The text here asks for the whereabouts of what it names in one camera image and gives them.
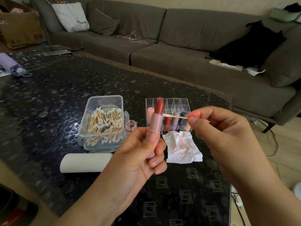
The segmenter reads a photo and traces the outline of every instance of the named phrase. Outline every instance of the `hand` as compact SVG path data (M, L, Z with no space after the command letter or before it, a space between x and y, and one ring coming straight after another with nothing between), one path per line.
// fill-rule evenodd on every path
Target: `hand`
M129 207L153 173L158 175L167 169L163 154L166 148L164 140L156 134L143 140L146 133L147 128L135 129L97 178L98 184L101 184L100 189L115 206L115 217ZM154 150L156 155L148 160L147 157Z
M210 148L223 175L234 186L240 182L267 181L276 176L245 117L214 106L194 110L186 117L196 136Z

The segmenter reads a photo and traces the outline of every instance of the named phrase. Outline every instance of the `right hand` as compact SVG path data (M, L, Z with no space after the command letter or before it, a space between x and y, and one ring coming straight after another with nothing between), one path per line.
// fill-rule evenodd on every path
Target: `right hand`
M245 117L214 106L193 110L186 117L234 186L253 185L276 175Z

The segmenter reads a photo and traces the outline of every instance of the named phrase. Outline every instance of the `coffee table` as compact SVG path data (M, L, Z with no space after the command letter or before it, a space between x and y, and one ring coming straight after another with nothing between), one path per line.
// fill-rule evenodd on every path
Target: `coffee table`
M145 98L188 98L191 109L232 109L230 95L83 52L41 55L64 48L10 54L32 76L0 79L0 158L59 216L99 174L59 170L65 154L86 153L77 134L89 97L122 95L124 110L138 126L145 125ZM207 145L192 135L203 162L168 164L166 172L147 181L114 225L229 225L230 184Z

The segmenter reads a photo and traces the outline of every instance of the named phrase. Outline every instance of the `cardboard box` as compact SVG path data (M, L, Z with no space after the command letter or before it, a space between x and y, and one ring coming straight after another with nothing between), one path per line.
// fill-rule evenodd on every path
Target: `cardboard box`
M11 0L0 0L9 12L13 8L24 13L0 13L0 41L10 49L46 41L46 36L34 10Z

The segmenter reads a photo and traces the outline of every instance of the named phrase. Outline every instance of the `small glass jar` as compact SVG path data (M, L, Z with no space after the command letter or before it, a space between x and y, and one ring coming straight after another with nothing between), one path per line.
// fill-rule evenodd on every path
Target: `small glass jar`
M126 136L128 136L132 131L134 131L137 128L136 121L129 120L126 122L125 130L126 130Z

